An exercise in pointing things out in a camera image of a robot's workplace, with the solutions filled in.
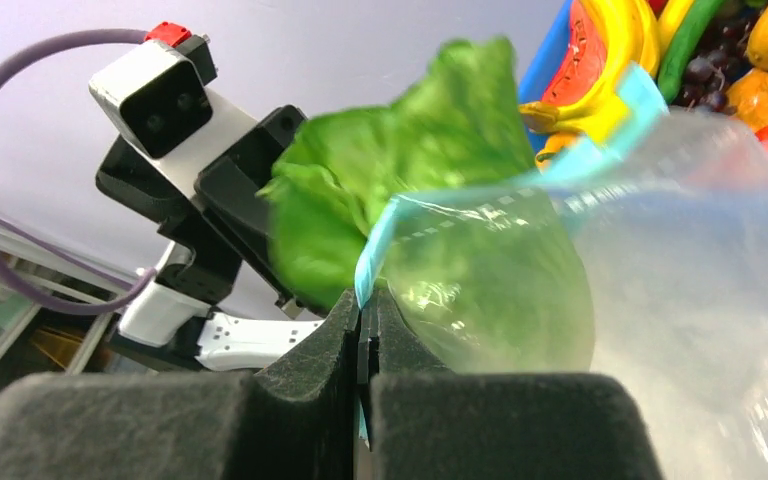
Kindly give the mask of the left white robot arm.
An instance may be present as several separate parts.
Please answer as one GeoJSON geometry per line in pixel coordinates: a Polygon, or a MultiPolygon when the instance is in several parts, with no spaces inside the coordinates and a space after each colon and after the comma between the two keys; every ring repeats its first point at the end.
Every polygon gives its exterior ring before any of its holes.
{"type": "Polygon", "coordinates": [[[273,110],[195,178],[188,199],[125,140],[117,139],[96,174],[107,197],[155,222],[168,246],[154,280],[123,312],[110,344],[157,370],[259,369],[295,347],[323,321],[276,277],[267,252],[269,208],[259,190],[293,140],[304,114],[273,110]],[[242,266],[277,293],[280,320],[225,311],[242,266]]]}

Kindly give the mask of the green toy lettuce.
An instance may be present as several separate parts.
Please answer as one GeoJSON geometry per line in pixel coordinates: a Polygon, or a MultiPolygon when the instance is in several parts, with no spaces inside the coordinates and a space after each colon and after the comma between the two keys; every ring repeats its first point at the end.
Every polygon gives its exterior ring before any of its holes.
{"type": "Polygon", "coordinates": [[[582,261],[519,120],[515,51],[445,44],[393,103],[304,123],[261,194],[279,278],[332,306],[371,269],[410,329],[459,372],[584,371],[595,344],[582,261]]]}

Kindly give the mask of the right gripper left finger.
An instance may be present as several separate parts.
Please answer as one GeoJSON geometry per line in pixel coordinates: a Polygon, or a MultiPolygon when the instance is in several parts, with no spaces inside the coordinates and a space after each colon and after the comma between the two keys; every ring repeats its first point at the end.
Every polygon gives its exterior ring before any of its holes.
{"type": "Polygon", "coordinates": [[[0,393],[0,479],[351,479],[359,309],[258,373],[35,374],[0,393]]]}

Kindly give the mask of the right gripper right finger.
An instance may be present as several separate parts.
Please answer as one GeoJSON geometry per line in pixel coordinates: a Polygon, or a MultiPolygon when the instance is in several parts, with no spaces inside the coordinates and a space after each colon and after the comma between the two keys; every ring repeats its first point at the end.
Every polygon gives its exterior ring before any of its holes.
{"type": "Polygon", "coordinates": [[[379,479],[658,479],[635,401],[588,373],[456,374],[379,289],[362,313],[379,479]]]}

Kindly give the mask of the clear zip top bag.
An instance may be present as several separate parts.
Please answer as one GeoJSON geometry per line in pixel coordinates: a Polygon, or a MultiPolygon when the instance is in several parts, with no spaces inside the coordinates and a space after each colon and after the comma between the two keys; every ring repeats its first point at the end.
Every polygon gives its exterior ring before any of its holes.
{"type": "MultiPolygon", "coordinates": [[[[580,372],[628,389],[665,475],[768,479],[768,186],[513,182],[550,196],[584,266],[595,344],[580,372]]],[[[363,249],[360,302],[381,263],[363,249]]]]}

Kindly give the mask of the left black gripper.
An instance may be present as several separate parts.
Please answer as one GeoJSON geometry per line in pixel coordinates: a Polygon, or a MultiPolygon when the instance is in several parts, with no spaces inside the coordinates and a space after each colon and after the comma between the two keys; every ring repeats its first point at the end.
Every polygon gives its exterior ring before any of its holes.
{"type": "Polygon", "coordinates": [[[268,202],[258,195],[272,167],[306,121],[294,105],[273,110],[202,169],[194,183],[201,212],[124,138],[113,141],[95,174],[108,198],[158,225],[158,233],[183,246],[161,263],[155,281],[176,292],[216,305],[233,290],[242,266],[250,266],[278,294],[275,305],[296,302],[320,317],[327,310],[295,294],[276,276],[269,258],[268,202]]]}

